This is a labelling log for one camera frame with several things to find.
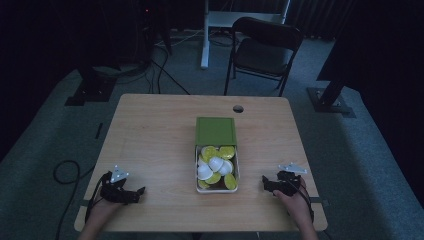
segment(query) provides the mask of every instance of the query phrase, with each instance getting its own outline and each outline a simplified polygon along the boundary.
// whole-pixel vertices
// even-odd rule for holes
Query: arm
[[[121,206],[122,203],[112,203],[105,199],[97,202],[91,209],[90,217],[85,223],[78,240],[96,239],[103,226]]]
[[[301,178],[301,187],[299,189],[304,195],[307,195],[305,180],[303,178]],[[309,213],[309,207],[302,196],[299,193],[295,193],[292,197],[289,197],[278,190],[275,190],[273,193],[286,206],[287,211],[300,230],[302,240],[318,240]]]

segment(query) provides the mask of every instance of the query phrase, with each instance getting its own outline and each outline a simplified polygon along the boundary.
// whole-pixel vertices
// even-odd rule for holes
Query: desk
[[[244,112],[235,113],[234,105]],[[228,194],[200,194],[195,179],[197,116],[235,120],[240,181]],[[261,176],[276,180],[278,164],[294,162],[311,197],[318,192],[289,102],[276,97],[126,94],[116,109],[84,199],[117,164],[130,173],[124,186],[146,186],[138,204],[122,207],[106,231],[225,232],[293,231],[285,207],[263,190]],[[312,204],[315,228],[324,230],[322,205]],[[84,225],[81,207],[75,229]]]
[[[264,21],[284,23],[289,5],[290,0],[286,0],[282,7],[281,14],[209,11],[209,0],[205,0],[205,34],[203,39],[202,62],[200,67],[202,69],[207,69],[209,66],[209,27],[231,28],[233,23],[241,17],[253,17]]]

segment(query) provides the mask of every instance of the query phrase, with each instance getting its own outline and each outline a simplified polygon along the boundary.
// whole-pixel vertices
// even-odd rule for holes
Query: box lid
[[[197,117],[196,145],[237,145],[234,118]]]

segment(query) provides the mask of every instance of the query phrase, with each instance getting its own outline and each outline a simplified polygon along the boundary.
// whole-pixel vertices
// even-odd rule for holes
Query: gray carpet
[[[216,37],[221,43],[229,39]],[[200,69],[201,41],[173,46],[165,70],[190,94],[222,95],[229,48],[211,45],[209,68]],[[332,239],[424,239],[424,212],[405,181],[384,139],[364,107],[359,94],[345,88],[341,96],[356,118],[336,113],[317,113],[306,88],[325,88],[316,77],[333,46],[332,42],[305,40],[295,59],[283,96],[288,98],[309,159],[315,182],[325,200]],[[165,55],[155,50],[154,60]],[[124,66],[124,70],[133,66]],[[107,74],[116,73],[98,68]],[[145,75],[121,77],[109,102],[87,102],[82,107],[64,103],[79,86],[74,71],[51,93],[31,125],[0,165],[0,239],[54,239],[73,185],[53,179],[53,169],[72,159],[81,172],[96,162],[120,96],[124,93],[157,94],[159,69]],[[277,96],[276,82],[240,74],[232,80],[229,95]],[[162,94],[185,94],[165,73]],[[97,135],[99,124],[103,124]],[[66,164],[58,170],[61,179],[73,179],[76,168]],[[89,177],[83,178],[65,216],[61,239],[75,239],[73,228]],[[103,233],[101,239],[168,239],[159,233]],[[298,239],[298,233],[261,233],[261,239]],[[330,239],[319,233],[320,239]]]

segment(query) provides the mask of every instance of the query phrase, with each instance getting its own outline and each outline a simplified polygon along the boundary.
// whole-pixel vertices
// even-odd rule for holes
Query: open box
[[[237,138],[236,129],[233,118],[224,117],[198,117],[196,121],[196,142],[195,142],[195,182],[196,189],[199,193],[233,193],[238,189],[240,179],[238,155],[237,155]],[[236,180],[236,187],[228,189],[224,183],[224,176],[215,183],[208,184],[208,188],[203,188],[198,182],[197,168],[199,166],[199,157],[204,147],[213,146],[219,154],[222,146],[234,147],[234,156],[229,159],[233,165],[232,174]]]

